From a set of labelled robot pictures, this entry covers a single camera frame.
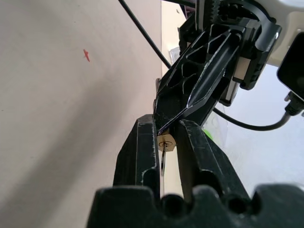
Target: black connector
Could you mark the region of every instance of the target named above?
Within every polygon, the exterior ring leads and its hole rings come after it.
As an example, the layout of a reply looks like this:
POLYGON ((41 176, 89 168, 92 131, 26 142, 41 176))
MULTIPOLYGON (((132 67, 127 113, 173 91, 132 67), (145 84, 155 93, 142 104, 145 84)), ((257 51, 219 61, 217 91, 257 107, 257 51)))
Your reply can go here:
POLYGON ((290 115, 298 115, 304 110, 304 102, 293 92, 289 92, 285 101, 290 101, 286 106, 285 111, 290 115))

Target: beige wall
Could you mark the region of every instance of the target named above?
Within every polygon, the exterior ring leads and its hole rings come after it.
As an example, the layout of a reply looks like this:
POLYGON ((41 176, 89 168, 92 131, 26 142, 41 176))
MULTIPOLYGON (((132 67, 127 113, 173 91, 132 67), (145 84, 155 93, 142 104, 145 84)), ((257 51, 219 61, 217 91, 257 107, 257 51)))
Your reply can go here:
MULTIPOLYGON (((160 0, 126 2, 160 47, 160 0)), ((2 0, 0 30, 0 227, 83 228, 161 61, 116 0, 2 0)))
MULTIPOLYGON (((169 51, 179 46, 178 28, 185 22, 185 16, 178 4, 166 1, 162 1, 161 3, 161 51, 170 62, 169 51)), ((167 70, 167 67, 163 64, 162 73, 165 74, 167 70)), ((182 195, 180 181, 175 147, 174 151, 166 153, 164 193, 182 195)))

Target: black cable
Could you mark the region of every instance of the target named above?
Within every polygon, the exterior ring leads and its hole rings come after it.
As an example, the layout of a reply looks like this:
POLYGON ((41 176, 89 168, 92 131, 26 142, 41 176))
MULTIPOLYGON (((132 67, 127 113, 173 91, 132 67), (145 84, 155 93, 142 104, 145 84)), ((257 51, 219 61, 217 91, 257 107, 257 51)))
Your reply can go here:
POLYGON ((163 0, 163 1, 169 1, 169 2, 177 3, 177 4, 180 4, 183 6, 189 6, 191 8, 195 8, 195 3, 192 3, 187 0, 163 0))
POLYGON ((151 37, 147 34, 147 32, 144 30, 142 25, 139 23, 137 18, 134 16, 128 5, 125 3, 124 0, 118 0, 121 4, 121 6, 124 8, 124 10, 127 12, 127 14, 130 16, 134 24, 137 26, 137 28, 140 30, 142 35, 146 38, 147 42, 150 44, 150 46, 153 48, 155 53, 158 55, 158 57, 162 60, 162 62, 166 65, 167 68, 171 67, 171 64, 166 60, 166 58, 162 55, 161 51, 157 48, 157 46, 152 41, 151 37))
MULTIPOLYGON (((150 44, 150 46, 153 48, 153 50, 155 51, 155 53, 158 55, 158 57, 162 60, 162 62, 166 65, 167 68, 170 69, 171 65, 170 63, 166 60, 166 58, 162 55, 161 51, 156 47, 156 45, 154 44, 154 42, 152 41, 151 37, 147 34, 147 32, 144 30, 144 28, 142 27, 142 25, 140 24, 140 22, 137 20, 137 18, 134 16, 134 14, 131 12, 130 8, 127 6, 127 4, 125 3, 124 0, 118 0, 120 2, 120 4, 122 5, 122 7, 125 9, 125 11, 127 12, 127 14, 130 16, 130 18, 132 19, 132 21, 134 22, 134 24, 137 26, 137 28, 140 30, 140 32, 142 33, 142 35, 146 38, 146 40, 148 41, 148 43, 150 44)), ((282 127, 285 123, 287 123, 287 121, 290 118, 290 115, 288 113, 285 113, 282 117, 282 119, 272 125, 269 126, 253 126, 253 125, 249 125, 243 122, 240 122, 238 120, 235 120, 233 118, 231 118, 230 116, 227 116, 226 114, 222 113, 219 109, 214 108, 213 111, 218 114, 220 117, 224 118, 225 120, 249 129, 249 130, 253 130, 253 131, 271 131, 274 129, 277 129, 279 127, 282 127)))
POLYGON ((218 114, 220 117, 224 118, 225 120, 227 120, 227 121, 229 121, 229 122, 231 122, 231 123, 233 123, 237 126, 240 126, 240 127, 243 127, 243 128, 249 129, 249 130, 253 130, 253 131, 271 131, 271 130, 282 127, 290 119, 290 115, 288 113, 285 113, 283 115, 282 119, 275 124, 272 124, 272 125, 269 125, 269 126, 253 126, 253 125, 249 125, 249 124, 246 124, 246 123, 242 123, 238 120, 235 120, 235 119, 231 118, 230 116, 227 116, 226 114, 222 113, 217 108, 214 108, 213 111, 216 114, 218 114))

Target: green object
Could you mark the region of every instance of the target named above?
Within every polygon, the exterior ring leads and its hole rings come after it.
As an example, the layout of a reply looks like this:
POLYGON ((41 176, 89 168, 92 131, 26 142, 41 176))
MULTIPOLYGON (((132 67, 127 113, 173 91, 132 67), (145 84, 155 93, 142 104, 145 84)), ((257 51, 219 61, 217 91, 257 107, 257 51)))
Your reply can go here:
POLYGON ((211 134, 210 134, 209 131, 207 131, 206 129, 203 129, 203 132, 204 132, 211 140, 213 140, 213 138, 212 138, 212 136, 211 136, 211 134))

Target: red paint spot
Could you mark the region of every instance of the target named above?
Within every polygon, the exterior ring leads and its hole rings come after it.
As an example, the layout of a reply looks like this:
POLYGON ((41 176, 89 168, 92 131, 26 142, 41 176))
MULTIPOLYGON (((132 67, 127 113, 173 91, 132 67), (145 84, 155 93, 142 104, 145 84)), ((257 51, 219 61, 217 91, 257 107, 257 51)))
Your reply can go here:
POLYGON ((86 51, 86 50, 84 49, 84 53, 85 53, 86 59, 90 62, 90 59, 89 59, 89 52, 86 51))

